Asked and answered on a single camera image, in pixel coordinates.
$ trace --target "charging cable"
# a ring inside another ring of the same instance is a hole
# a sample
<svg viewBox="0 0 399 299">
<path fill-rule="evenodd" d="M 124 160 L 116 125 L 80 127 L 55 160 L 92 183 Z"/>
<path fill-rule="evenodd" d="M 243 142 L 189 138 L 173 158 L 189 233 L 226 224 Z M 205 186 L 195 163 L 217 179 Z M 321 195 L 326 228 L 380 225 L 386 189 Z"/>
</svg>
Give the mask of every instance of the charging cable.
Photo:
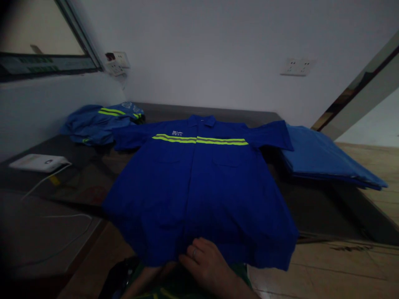
<svg viewBox="0 0 399 299">
<path fill-rule="evenodd" d="M 39 183 L 37 183 L 32 189 L 30 189 L 30 191 L 28 193 L 26 193 L 22 198 L 21 201 L 23 201 L 27 196 L 29 196 L 37 187 L 40 186 L 41 183 L 43 183 L 45 180 L 47 180 L 48 178 L 56 175 L 57 173 L 60 173 L 61 171 L 63 171 L 64 169 L 66 169 L 67 167 L 71 166 L 72 163 L 68 162 L 68 164 L 64 167 L 62 167 L 60 170 L 57 170 L 55 173 L 45 177 L 44 179 L 42 179 Z"/>
<path fill-rule="evenodd" d="M 31 262 L 25 262 L 23 264 L 19 264 L 19 265 L 13 266 L 12 268 L 15 269 L 15 268 L 22 268 L 22 267 L 26 267 L 26 266 L 33 266 L 33 265 L 41 264 L 43 262 L 48 261 L 52 257 L 55 257 L 55 256 L 59 255 L 61 252 L 63 252 L 65 249 L 67 249 L 69 245 L 71 245 L 73 242 L 75 242 L 77 239 L 79 239 L 81 236 L 83 236 L 89 230 L 90 225 L 93 223 L 93 217 L 91 217 L 89 215 L 86 215 L 86 214 L 44 216 L 43 218 L 70 218 L 70 217 L 78 217 L 78 216 L 86 217 L 86 218 L 90 219 L 90 222 L 86 226 L 86 229 L 82 233 L 80 233 L 75 238 L 73 238 L 71 241 L 69 241 L 63 248 L 61 248 L 57 252 L 53 253 L 52 255 L 49 255 L 48 257 L 45 257 L 45 258 L 42 258 L 42 259 L 39 259 L 39 260 L 35 260 L 35 261 L 31 261 Z"/>
</svg>

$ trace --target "shirt sleeve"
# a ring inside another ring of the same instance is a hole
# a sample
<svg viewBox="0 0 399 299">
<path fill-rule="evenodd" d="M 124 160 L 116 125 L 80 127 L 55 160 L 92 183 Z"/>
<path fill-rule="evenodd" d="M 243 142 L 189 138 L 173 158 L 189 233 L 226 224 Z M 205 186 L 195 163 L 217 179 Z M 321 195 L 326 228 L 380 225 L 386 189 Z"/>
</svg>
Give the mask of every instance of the shirt sleeve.
<svg viewBox="0 0 399 299">
<path fill-rule="evenodd" d="M 247 128 L 244 138 L 253 147 L 270 145 L 285 150 L 294 150 L 284 120 L 268 123 L 257 128 Z"/>
<path fill-rule="evenodd" d="M 116 141 L 114 149 L 116 151 L 121 151 L 141 147 L 148 138 L 156 135 L 156 130 L 161 124 L 162 123 L 131 125 L 113 129 L 112 134 Z"/>
</svg>

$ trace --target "wooden floor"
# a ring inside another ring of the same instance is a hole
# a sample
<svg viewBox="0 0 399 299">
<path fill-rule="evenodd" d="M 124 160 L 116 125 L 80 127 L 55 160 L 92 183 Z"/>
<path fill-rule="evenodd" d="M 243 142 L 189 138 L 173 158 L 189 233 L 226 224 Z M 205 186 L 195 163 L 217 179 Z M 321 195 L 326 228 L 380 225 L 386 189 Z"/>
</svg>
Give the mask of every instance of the wooden floor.
<svg viewBox="0 0 399 299">
<path fill-rule="evenodd" d="M 384 179 L 389 188 L 364 193 L 399 223 L 399 149 L 339 144 Z M 109 269 L 133 254 L 108 224 L 59 298 L 97 298 Z M 290 269 L 249 267 L 255 291 L 265 299 L 399 298 L 399 249 L 375 244 L 333 242 L 296 247 Z"/>
<path fill-rule="evenodd" d="M 337 144 L 389 184 L 383 191 L 362 190 L 399 224 L 399 149 Z M 249 267 L 263 299 L 399 298 L 399 248 L 357 242 L 298 245 L 290 269 Z"/>
</svg>

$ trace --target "hand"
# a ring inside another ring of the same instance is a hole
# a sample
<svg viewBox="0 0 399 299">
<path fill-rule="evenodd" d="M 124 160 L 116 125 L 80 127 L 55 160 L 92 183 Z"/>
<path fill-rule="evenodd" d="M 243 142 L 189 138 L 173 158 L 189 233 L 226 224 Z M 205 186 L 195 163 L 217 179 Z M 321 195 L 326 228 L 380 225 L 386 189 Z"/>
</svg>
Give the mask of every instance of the hand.
<svg viewBox="0 0 399 299">
<path fill-rule="evenodd" d="M 204 238 L 194 239 L 179 261 L 200 286 L 219 298 L 259 298 L 224 260 L 217 246 Z"/>
<path fill-rule="evenodd" d="M 162 272 L 162 267 L 144 267 L 140 275 L 124 292 L 121 299 L 134 298 L 144 292 L 145 288 Z"/>
</svg>

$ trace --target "chest pocket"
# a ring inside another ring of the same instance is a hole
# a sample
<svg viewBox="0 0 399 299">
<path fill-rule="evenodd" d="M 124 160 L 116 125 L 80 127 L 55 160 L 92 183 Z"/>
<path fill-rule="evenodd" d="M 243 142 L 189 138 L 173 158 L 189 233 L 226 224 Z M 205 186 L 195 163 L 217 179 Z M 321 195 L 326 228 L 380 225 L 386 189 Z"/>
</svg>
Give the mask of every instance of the chest pocket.
<svg viewBox="0 0 399 299">
<path fill-rule="evenodd" d="M 153 144 L 152 156 L 159 163 L 179 162 L 183 154 L 183 144 L 156 140 Z"/>
<path fill-rule="evenodd" d="M 241 163 L 240 149 L 235 145 L 211 145 L 212 161 L 216 165 L 238 167 Z"/>
</svg>

